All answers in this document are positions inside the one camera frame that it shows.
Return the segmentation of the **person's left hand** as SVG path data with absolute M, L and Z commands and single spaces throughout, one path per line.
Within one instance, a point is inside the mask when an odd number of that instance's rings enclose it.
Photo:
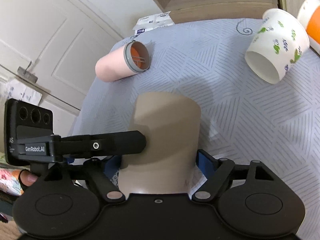
M 33 185 L 33 183 L 35 183 L 37 179 L 38 179 L 38 176 L 31 173 L 28 170 L 22 170 L 19 175 L 20 183 L 25 187 L 29 187 Z

